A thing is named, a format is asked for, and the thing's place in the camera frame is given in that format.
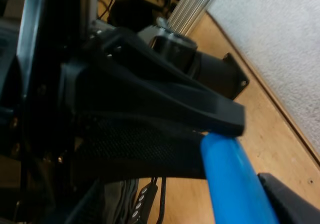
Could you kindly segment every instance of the textured wall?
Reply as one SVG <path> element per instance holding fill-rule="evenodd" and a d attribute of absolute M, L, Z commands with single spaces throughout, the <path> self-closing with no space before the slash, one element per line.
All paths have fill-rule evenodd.
<path fill-rule="evenodd" d="M 320 153 L 320 0 L 214 0 L 208 11 Z"/>

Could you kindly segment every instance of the wire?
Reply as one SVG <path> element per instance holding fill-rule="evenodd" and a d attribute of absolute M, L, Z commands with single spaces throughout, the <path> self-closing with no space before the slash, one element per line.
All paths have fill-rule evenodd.
<path fill-rule="evenodd" d="M 159 217 L 156 224 L 162 224 L 162 222 L 164 221 L 165 205 L 166 205 L 166 184 L 167 184 L 167 178 L 162 177 Z"/>
<path fill-rule="evenodd" d="M 107 12 L 109 12 L 109 15 L 110 15 L 110 8 L 111 8 L 111 5 L 112 5 L 112 2 L 114 0 L 111 0 L 109 5 L 106 7 L 105 11 L 99 16 L 99 19 L 101 19 Z"/>

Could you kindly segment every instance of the bolt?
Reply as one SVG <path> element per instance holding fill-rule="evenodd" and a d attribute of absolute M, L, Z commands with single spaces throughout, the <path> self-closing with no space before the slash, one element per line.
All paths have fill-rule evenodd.
<path fill-rule="evenodd" d="M 14 129 L 18 126 L 18 118 L 13 118 L 10 123 L 10 128 Z"/>
<path fill-rule="evenodd" d="M 244 80 L 244 81 L 241 82 L 241 86 L 242 86 L 242 87 L 244 87 L 244 86 L 246 86 L 246 85 L 247 85 L 247 81 Z"/>
<path fill-rule="evenodd" d="M 58 157 L 58 163 L 64 163 L 64 158 L 63 156 Z"/>
<path fill-rule="evenodd" d="M 122 49 L 122 47 L 121 46 L 118 46 L 117 48 L 115 48 L 114 50 L 116 51 L 116 52 L 120 52 L 121 51 L 121 49 Z"/>
<path fill-rule="evenodd" d="M 16 157 L 19 154 L 19 152 L 20 152 L 20 143 L 16 143 L 12 147 L 11 154 L 12 156 Z"/>

